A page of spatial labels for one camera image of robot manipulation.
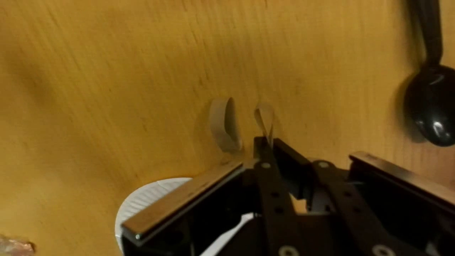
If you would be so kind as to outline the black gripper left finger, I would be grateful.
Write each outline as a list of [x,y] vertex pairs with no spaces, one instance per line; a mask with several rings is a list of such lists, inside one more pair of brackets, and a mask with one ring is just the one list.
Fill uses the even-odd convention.
[[282,182],[274,147],[265,136],[256,136],[254,150],[258,159],[254,173],[259,187],[268,256],[302,256],[299,221]]

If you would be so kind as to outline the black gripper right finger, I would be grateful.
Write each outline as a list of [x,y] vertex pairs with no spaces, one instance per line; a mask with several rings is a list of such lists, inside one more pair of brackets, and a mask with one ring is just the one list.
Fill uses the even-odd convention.
[[347,170],[312,162],[282,139],[274,145],[293,199],[306,202],[298,217],[303,256],[411,256],[413,247],[380,221]]

